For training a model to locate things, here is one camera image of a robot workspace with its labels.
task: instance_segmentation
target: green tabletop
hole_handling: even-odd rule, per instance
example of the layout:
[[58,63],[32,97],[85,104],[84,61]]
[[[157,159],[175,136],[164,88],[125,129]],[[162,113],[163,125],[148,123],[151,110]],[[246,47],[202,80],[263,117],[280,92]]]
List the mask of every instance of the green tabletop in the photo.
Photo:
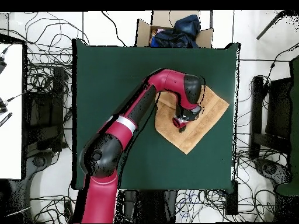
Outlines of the green tabletop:
[[[155,130],[154,113],[131,149],[121,188],[231,191],[237,44],[227,49],[92,47],[77,40],[76,47],[77,154],[148,74],[158,68],[174,69],[203,76],[230,106],[188,155]],[[77,188],[82,185],[78,166]]]

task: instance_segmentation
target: black cable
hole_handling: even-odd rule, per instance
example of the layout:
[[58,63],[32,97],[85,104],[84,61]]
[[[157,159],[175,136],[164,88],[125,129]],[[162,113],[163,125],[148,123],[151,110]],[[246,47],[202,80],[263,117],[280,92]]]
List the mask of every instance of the black cable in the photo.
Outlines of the black cable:
[[168,20],[169,20],[171,26],[173,27],[173,25],[172,25],[172,23],[171,23],[171,10],[170,10],[169,13],[168,13]]
[[114,25],[114,27],[115,27],[116,37],[117,37],[117,39],[118,39],[120,42],[123,43],[124,47],[126,47],[126,44],[124,44],[124,42],[119,38],[119,35],[118,35],[118,33],[117,33],[117,27],[116,27],[115,22],[112,21],[111,18],[109,18],[108,15],[106,15],[106,14],[104,13],[104,11],[101,11],[101,13],[102,13],[105,17],[107,17],[107,18],[113,23],[113,25]]
[[272,69],[275,67],[275,62],[277,60],[277,58],[282,55],[282,53],[286,53],[287,51],[291,51],[291,50],[295,50],[299,47],[299,42],[295,45],[293,45],[292,47],[290,47],[289,49],[285,50],[285,51],[282,51],[280,53],[278,53],[273,61],[273,63],[271,64],[271,67],[270,67],[270,72],[269,72],[269,75],[268,75],[268,78],[270,78],[270,75],[271,75],[271,71]]

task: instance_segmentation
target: red robot arm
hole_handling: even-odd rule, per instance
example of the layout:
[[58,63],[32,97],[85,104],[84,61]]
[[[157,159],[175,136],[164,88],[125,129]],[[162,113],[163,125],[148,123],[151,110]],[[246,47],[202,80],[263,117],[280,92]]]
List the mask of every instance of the red robot arm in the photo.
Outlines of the red robot arm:
[[147,76],[111,118],[85,145],[79,162],[88,174],[85,188],[78,200],[84,200],[79,223],[113,223],[118,176],[117,164],[122,152],[138,129],[138,125],[158,92],[176,95],[176,114],[173,123],[184,130],[189,121],[198,118],[201,107],[197,104],[202,78],[170,69],[159,69]]

